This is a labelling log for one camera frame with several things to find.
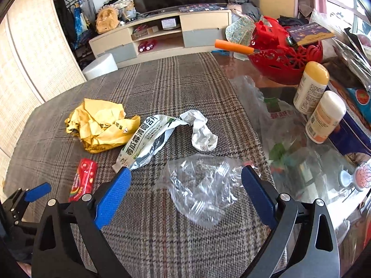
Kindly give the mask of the red Skittles candy tube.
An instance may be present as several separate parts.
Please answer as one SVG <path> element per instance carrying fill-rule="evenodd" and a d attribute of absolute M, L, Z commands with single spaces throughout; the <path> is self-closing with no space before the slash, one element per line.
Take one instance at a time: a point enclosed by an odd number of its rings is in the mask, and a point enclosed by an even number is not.
<path fill-rule="evenodd" d="M 88 158 L 82 158 L 77 167 L 74 182 L 69 195 L 69 202 L 76 202 L 87 193 L 92 193 L 97 173 L 97 163 Z"/>

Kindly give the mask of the green white foil pouch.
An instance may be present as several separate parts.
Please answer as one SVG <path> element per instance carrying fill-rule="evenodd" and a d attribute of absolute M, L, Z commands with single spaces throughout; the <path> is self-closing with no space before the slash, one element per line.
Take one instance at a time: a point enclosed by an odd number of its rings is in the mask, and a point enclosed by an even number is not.
<path fill-rule="evenodd" d="M 148 164 L 179 126 L 192 127 L 191 143 L 196 150 L 211 152 L 217 146 L 218 137 L 210 131 L 207 123 L 208 119 L 197 110 L 186 111 L 179 117 L 163 114 L 149 116 L 121 149 L 112 168 L 117 173 L 122 167 L 134 170 Z"/>

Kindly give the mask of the clear plastic bag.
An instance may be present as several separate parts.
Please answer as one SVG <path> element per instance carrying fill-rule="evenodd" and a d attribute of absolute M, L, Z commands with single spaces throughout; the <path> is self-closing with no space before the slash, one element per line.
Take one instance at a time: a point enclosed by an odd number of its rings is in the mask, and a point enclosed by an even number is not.
<path fill-rule="evenodd" d="M 154 189 L 166 189 L 179 213 L 203 228 L 213 228 L 238 201 L 241 172 L 250 160 L 194 154 L 167 162 Z"/>

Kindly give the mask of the yellow envelope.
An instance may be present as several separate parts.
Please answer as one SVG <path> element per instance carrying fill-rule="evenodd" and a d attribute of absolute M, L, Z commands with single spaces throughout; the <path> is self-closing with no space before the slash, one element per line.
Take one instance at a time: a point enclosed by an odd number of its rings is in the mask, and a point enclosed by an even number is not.
<path fill-rule="evenodd" d="M 66 133 L 77 136 L 84 149 L 96 154 L 126 144 L 141 118 L 126 117 L 122 104 L 85 98 L 65 119 Z"/>

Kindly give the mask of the pink hairbrush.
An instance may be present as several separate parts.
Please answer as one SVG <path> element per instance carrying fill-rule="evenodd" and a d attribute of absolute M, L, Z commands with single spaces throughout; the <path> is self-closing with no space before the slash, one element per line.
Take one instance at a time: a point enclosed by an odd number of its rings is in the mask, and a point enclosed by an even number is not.
<path fill-rule="evenodd" d="M 359 192 L 370 188 L 370 179 L 370 160 L 356 167 L 353 174 L 350 174 L 346 170 L 342 170 L 339 174 L 339 184 L 342 187 L 347 188 L 353 186 Z"/>

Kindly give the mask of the blue cookie tin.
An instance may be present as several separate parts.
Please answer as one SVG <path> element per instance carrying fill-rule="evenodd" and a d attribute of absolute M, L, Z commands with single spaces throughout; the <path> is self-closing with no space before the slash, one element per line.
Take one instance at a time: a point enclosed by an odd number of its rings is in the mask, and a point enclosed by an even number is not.
<path fill-rule="evenodd" d="M 328 89 L 338 94 L 346 105 L 346 114 L 330 134 L 330 141 L 352 163 L 360 165 L 367 162 L 370 160 L 370 121 L 363 117 L 347 87 L 331 79 Z"/>

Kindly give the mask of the white round stool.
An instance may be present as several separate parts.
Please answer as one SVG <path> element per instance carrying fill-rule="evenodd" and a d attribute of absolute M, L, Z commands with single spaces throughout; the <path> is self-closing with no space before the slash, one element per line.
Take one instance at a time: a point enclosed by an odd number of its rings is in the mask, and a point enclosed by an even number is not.
<path fill-rule="evenodd" d="M 117 70 L 118 66 L 113 55 L 111 53 L 105 53 L 86 66 L 82 73 L 86 80 L 92 80 Z"/>

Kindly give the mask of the yellow capped white bottle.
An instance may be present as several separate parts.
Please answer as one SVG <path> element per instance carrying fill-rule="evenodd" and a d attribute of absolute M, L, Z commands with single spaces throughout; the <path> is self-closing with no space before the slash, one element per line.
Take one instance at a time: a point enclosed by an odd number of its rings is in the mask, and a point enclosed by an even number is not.
<path fill-rule="evenodd" d="M 311 115 L 326 90 L 328 82 L 327 69 L 318 62 L 308 62 L 294 96 L 295 108 L 306 116 Z"/>

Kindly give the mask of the red plastic basket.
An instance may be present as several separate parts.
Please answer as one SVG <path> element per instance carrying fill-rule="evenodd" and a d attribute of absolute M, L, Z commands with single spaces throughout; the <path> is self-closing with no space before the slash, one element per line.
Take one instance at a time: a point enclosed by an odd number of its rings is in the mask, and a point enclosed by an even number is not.
<path fill-rule="evenodd" d="M 322 43 L 306 46 L 290 45 L 290 35 L 278 20 L 261 16 L 255 23 L 250 47 L 250 62 L 265 77 L 284 85 L 300 83 L 307 62 L 320 63 L 323 59 Z"/>

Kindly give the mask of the bamboo folding screen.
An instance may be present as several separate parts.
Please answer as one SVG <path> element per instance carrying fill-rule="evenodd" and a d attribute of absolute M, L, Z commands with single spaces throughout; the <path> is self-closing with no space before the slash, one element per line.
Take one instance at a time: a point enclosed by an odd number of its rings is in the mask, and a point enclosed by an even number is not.
<path fill-rule="evenodd" d="M 85 81 L 53 0 L 14 0 L 1 19 L 1 183 L 34 109 Z"/>

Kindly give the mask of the beige grey TV cabinet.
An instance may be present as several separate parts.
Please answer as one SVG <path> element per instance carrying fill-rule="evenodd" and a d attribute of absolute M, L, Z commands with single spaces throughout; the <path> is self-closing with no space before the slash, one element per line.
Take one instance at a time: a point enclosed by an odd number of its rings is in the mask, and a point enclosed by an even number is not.
<path fill-rule="evenodd" d="M 228 9 L 166 11 L 137 19 L 89 41 L 96 58 L 112 54 L 118 68 L 161 58 L 210 52 L 232 23 Z"/>

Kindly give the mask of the dark purple box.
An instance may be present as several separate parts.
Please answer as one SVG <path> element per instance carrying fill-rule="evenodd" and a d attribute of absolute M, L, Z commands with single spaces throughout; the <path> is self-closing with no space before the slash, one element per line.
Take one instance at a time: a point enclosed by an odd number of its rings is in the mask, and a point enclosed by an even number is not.
<path fill-rule="evenodd" d="M 294 43 L 299 46 L 334 38 L 335 34 L 320 24 L 314 22 L 287 30 Z"/>

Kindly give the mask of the yellow plush toy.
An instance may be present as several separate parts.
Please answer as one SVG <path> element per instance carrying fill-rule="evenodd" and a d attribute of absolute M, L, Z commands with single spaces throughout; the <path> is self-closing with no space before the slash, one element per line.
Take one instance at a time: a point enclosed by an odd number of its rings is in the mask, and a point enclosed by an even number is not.
<path fill-rule="evenodd" d="M 110 32 L 119 25 L 118 11 L 113 7 L 102 8 L 97 15 L 96 31 L 98 34 Z"/>

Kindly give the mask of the black coat rack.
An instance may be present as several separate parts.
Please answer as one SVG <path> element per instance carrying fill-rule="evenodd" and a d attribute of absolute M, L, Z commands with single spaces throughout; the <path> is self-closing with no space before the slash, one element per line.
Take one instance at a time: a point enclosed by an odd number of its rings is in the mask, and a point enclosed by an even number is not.
<path fill-rule="evenodd" d="M 62 31 L 72 54 L 84 68 L 93 60 L 89 40 L 96 34 L 93 0 L 53 0 Z"/>

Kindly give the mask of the orange handled tool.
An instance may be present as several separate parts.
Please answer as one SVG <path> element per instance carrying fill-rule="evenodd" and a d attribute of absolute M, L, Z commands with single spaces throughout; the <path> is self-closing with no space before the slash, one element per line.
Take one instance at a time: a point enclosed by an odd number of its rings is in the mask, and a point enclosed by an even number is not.
<path fill-rule="evenodd" d="M 226 50 L 226 51 L 231 51 L 231 52 L 236 52 L 236 53 L 241 53 L 244 55 L 253 55 L 255 53 L 259 53 L 260 51 L 258 49 L 254 49 L 249 46 L 245 46 L 242 44 L 237 44 L 237 43 L 232 43 L 226 40 L 215 40 L 214 47 L 221 49 L 221 50 Z"/>

